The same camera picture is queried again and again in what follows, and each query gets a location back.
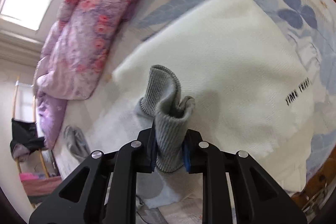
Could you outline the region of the grey hooded sweatshirt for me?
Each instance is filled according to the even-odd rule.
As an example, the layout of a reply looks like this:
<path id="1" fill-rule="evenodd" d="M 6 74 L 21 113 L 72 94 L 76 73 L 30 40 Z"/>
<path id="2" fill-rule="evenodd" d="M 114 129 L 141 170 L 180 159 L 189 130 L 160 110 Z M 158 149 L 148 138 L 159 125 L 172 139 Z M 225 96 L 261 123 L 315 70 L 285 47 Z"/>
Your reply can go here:
<path id="1" fill-rule="evenodd" d="M 67 122 L 62 141 L 82 162 L 90 152 L 118 150 L 138 132 L 153 126 L 158 146 L 155 171 L 139 174 L 137 196 L 148 208 L 180 202 L 201 187 L 198 174 L 183 166 L 182 142 L 195 108 L 191 96 L 182 96 L 177 76 L 163 65 L 120 65 L 112 74 L 111 101 L 104 103 L 103 118 L 88 131 Z"/>

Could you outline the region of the wooden clothes rack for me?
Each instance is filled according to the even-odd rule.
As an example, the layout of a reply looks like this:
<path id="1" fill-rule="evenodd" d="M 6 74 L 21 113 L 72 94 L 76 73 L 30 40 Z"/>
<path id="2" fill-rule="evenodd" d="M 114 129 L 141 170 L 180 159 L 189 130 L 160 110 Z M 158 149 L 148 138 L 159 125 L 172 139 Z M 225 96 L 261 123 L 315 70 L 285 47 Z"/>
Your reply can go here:
<path id="1" fill-rule="evenodd" d="M 36 114 L 36 98 L 33 96 L 32 108 L 33 108 L 33 121 L 25 122 L 15 118 L 18 90 L 20 86 L 24 84 L 20 83 L 20 77 L 17 77 L 14 88 L 13 109 L 11 118 L 12 140 L 10 142 L 11 156 L 14 159 L 18 172 L 21 173 L 21 162 L 34 152 L 38 152 L 39 159 L 42 165 L 43 172 L 46 178 L 50 178 L 46 162 L 43 157 L 42 150 L 45 149 L 45 138 L 38 136 L 37 131 L 37 114 Z"/>

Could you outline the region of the black garment on rack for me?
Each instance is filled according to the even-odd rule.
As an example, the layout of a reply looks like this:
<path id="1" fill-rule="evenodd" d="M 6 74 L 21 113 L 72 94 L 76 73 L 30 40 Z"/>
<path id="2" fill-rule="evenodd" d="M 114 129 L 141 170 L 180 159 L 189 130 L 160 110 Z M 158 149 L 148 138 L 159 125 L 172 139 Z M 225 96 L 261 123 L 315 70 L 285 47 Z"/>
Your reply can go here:
<path id="1" fill-rule="evenodd" d="M 45 138 L 38 136 L 36 123 L 12 119 L 11 128 L 10 152 L 14 160 L 24 162 L 32 153 L 45 148 Z"/>

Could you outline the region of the cream folded garment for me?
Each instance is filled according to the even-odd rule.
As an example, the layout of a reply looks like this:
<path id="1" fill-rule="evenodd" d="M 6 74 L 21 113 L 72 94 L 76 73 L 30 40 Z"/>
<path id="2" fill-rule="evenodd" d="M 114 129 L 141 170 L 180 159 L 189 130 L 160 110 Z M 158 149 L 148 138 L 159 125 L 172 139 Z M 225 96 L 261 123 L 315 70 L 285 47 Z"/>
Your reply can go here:
<path id="1" fill-rule="evenodd" d="M 195 100 L 188 128 L 224 151 L 247 151 L 284 189 L 303 189 L 313 89 L 294 47 L 253 0 L 205 1 L 122 64 L 169 68 Z"/>

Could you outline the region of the purple floral quilt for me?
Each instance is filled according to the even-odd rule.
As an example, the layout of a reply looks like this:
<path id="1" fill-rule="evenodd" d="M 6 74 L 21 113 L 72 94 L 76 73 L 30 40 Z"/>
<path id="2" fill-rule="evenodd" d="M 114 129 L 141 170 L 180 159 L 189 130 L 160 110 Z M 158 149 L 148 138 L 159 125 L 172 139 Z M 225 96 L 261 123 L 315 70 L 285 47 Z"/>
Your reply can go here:
<path id="1" fill-rule="evenodd" d="M 39 127 L 53 148 L 66 106 L 88 99 L 98 85 L 110 47 L 139 0 L 63 0 L 34 75 Z"/>

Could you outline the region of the floral bed sheet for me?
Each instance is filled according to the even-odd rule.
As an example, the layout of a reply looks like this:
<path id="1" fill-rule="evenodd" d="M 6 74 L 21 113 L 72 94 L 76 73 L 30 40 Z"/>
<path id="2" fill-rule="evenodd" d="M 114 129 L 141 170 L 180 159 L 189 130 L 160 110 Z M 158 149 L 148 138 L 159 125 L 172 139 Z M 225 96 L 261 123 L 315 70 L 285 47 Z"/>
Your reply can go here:
<path id="1" fill-rule="evenodd" d="M 62 131 L 54 146 L 56 164 L 66 178 L 79 161 L 62 141 L 67 122 L 78 122 L 85 131 L 105 116 L 104 103 L 111 101 L 113 72 L 141 44 L 163 31 L 181 16 L 208 0 L 143 0 L 138 14 L 121 30 L 110 49 L 104 78 L 91 98 L 70 101 L 67 105 Z M 332 0 L 253 0 L 278 26 L 294 47 L 306 69 L 313 89 L 313 136 L 306 159 L 306 183 L 321 168 L 335 147 L 335 3 Z M 199 198 L 201 187 L 180 202 L 159 208 L 179 208 L 192 198 Z M 295 193 L 284 189 L 290 196 Z"/>

